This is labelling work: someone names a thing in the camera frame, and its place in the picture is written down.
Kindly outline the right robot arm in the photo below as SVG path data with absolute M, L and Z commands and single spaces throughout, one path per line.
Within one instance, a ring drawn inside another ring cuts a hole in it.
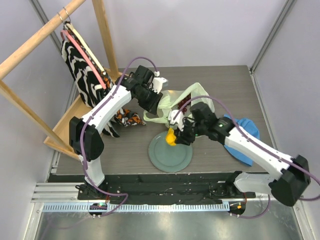
M 226 193 L 233 198 L 242 193 L 255 192 L 272 195 L 285 206 L 292 207 L 301 199 L 311 182 L 309 164 L 305 157 L 292 157 L 261 142 L 231 118 L 220 117 L 204 102 L 191 108 L 191 117 L 173 110 L 168 118 L 177 128 L 167 135 L 170 145 L 191 145 L 196 137 L 206 136 L 225 147 L 232 148 L 260 165 L 267 173 L 256 174 L 239 171 L 226 184 Z

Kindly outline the pale green plastic bag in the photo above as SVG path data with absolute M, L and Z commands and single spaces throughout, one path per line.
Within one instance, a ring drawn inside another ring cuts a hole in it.
M 143 120 L 156 124 L 164 124 L 169 128 L 168 117 L 173 110 L 179 110 L 185 102 L 198 96 L 209 96 L 203 86 L 196 82 L 186 90 L 163 90 L 156 109 L 156 115 L 152 115 L 146 110 L 143 112 Z

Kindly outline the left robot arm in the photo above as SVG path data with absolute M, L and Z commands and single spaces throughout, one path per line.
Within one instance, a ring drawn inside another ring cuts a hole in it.
M 159 71 L 151 71 L 140 65 L 129 75 L 122 74 L 104 97 L 91 111 L 69 121 L 69 143 L 77 154 L 90 186 L 89 194 L 100 200 L 107 192 L 102 184 L 105 175 L 101 166 L 101 154 L 104 142 L 101 133 L 116 113 L 132 99 L 145 111 L 155 115 L 163 96 L 162 89 L 168 80 L 160 76 Z

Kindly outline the fake yellow pepper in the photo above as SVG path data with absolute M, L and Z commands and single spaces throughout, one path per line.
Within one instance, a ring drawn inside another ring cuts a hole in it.
M 168 132 L 165 136 L 165 141 L 169 146 L 176 146 L 176 139 L 175 131 L 171 127 L 168 129 Z

